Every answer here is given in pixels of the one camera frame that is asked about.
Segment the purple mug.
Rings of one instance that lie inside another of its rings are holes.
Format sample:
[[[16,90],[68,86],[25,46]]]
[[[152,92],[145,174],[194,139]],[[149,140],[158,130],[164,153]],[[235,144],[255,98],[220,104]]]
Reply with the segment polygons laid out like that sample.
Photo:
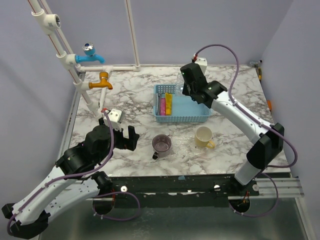
[[[153,155],[152,159],[165,158],[171,153],[172,141],[169,136],[165,134],[156,135],[152,139]]]

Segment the clear textured glass tray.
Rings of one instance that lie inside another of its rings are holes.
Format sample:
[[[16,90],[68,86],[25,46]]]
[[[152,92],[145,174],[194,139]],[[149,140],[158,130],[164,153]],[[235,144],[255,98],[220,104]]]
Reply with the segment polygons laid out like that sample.
[[[195,141],[194,141],[194,143],[191,143],[190,140],[176,140],[175,142],[173,142],[171,139],[171,143],[172,143],[172,145],[171,145],[170,154],[180,154],[185,151],[188,152],[191,149],[191,147],[195,147],[197,149],[205,148],[205,147],[197,147],[195,144]]]

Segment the clear glass organizer insert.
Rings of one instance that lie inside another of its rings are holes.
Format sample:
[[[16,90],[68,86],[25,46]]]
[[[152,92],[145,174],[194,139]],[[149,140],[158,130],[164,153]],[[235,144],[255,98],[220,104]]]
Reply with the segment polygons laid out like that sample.
[[[184,89],[184,78],[183,75],[179,72],[175,81],[175,95],[178,97],[184,97],[183,89]]]

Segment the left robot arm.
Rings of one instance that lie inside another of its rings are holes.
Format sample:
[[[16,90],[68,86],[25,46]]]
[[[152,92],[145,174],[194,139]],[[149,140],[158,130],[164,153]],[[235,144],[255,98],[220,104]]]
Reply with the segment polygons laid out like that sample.
[[[72,205],[115,195],[112,180],[100,168],[111,159],[114,149],[134,151],[139,138],[134,126],[128,126],[128,137],[124,137],[121,129],[113,129],[109,120],[100,118],[84,141],[67,149],[28,196],[1,208],[8,219],[7,233],[32,239]]]

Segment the yellow mug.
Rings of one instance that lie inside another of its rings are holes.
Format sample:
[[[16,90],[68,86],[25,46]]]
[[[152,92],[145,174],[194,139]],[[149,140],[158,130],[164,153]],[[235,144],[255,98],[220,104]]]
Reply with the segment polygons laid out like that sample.
[[[201,126],[195,131],[194,141],[198,148],[214,149],[216,145],[212,138],[213,132],[206,126]]]

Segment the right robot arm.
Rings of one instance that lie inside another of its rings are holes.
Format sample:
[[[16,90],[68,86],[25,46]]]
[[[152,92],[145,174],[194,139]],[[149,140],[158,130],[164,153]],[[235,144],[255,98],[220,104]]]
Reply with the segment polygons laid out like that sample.
[[[236,106],[236,100],[225,86],[216,80],[207,82],[199,64],[188,63],[180,68],[180,72],[184,80],[183,95],[223,115],[253,144],[246,154],[246,162],[230,183],[234,195],[243,195],[248,190],[248,183],[283,150],[284,140],[279,135],[284,135],[284,127],[263,121],[248,109],[248,114],[243,113],[239,108],[245,109],[244,106]]]

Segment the light blue perforated basket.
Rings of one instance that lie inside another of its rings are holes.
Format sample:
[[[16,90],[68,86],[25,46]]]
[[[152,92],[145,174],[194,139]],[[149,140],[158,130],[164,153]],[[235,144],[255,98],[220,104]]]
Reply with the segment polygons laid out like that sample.
[[[176,96],[176,84],[156,84],[153,88],[153,115],[157,123],[204,123],[213,110],[204,104],[197,104],[189,96]],[[157,93],[165,98],[165,93],[172,94],[171,115],[157,115]]]

